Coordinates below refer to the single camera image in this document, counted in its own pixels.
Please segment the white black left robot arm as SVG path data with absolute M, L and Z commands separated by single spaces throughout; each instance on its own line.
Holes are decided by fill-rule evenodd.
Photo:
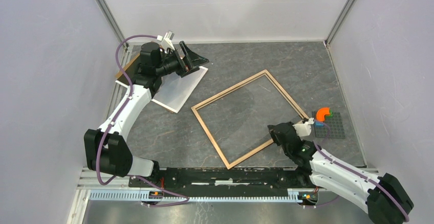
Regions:
M 84 134 L 88 168 L 118 177 L 138 175 L 147 186 L 156 186 L 161 180 L 158 162 L 133 156 L 126 142 L 128 134 L 158 93 L 164 76 L 184 78 L 208 63 L 208 58 L 192 51 L 184 41 L 178 49 L 169 42 L 144 43 L 137 57 L 120 71 L 118 82 L 126 87 L 120 103 L 103 124 Z

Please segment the landscape photo print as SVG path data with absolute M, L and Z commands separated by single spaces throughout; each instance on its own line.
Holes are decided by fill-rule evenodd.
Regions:
M 175 73 L 164 76 L 154 97 L 144 96 L 144 105 L 152 101 L 172 113 L 178 113 L 207 71 L 208 68 L 201 66 L 198 71 L 183 78 Z

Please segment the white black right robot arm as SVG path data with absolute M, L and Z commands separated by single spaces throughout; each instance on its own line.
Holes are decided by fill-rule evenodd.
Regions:
M 199 110 L 237 91 L 251 82 L 265 76 L 279 91 L 281 96 L 297 112 L 298 123 L 284 122 L 269 125 L 271 138 L 250 150 L 233 162 L 229 162 L 216 142 Z M 205 134 L 209 138 L 227 169 L 232 169 L 269 145 L 275 143 L 285 155 L 297 165 L 296 182 L 302 187 L 314 184 L 337 194 L 357 205 L 368 214 L 373 223 L 404 223 L 409 221 L 409 213 L 414 204 L 399 180 L 386 173 L 379 176 L 356 168 L 333 156 L 315 142 L 304 138 L 309 136 L 312 126 L 318 121 L 310 118 L 268 70 L 263 70 L 191 108 Z

